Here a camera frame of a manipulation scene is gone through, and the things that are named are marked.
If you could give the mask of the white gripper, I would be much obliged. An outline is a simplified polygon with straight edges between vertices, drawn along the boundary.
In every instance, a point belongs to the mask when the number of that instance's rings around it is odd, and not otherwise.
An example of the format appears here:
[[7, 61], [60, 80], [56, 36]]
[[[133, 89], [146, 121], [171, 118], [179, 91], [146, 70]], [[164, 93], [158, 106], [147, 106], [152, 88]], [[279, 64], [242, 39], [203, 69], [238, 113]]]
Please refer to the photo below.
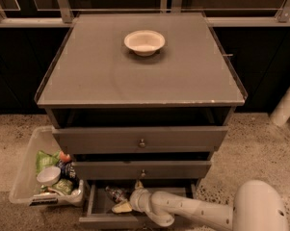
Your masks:
[[135, 191], [132, 192], [130, 200], [123, 200], [116, 204], [112, 211], [115, 214], [129, 213], [132, 211], [146, 213], [149, 210], [149, 198], [151, 193], [147, 189], [143, 189], [144, 185], [141, 180], [135, 183]]

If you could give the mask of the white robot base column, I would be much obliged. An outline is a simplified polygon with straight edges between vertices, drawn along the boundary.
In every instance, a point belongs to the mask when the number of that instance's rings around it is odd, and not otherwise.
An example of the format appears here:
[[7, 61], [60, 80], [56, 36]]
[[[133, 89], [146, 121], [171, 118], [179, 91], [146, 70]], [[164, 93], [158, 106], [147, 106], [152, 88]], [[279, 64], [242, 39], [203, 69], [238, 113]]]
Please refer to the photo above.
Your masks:
[[284, 125], [290, 118], [290, 87], [280, 99], [274, 111], [270, 115], [273, 124], [277, 126]]

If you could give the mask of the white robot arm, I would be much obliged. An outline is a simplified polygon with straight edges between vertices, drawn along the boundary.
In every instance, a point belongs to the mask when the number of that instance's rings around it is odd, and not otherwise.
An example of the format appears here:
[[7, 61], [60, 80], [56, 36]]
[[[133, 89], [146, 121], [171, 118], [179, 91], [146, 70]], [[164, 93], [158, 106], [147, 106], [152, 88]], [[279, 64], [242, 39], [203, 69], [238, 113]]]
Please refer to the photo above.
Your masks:
[[161, 227], [169, 227], [177, 216], [215, 231], [289, 231], [283, 201], [269, 184], [250, 180], [237, 190], [233, 205], [221, 205], [179, 196], [169, 192], [150, 192], [138, 181], [129, 198], [112, 211], [146, 214]]

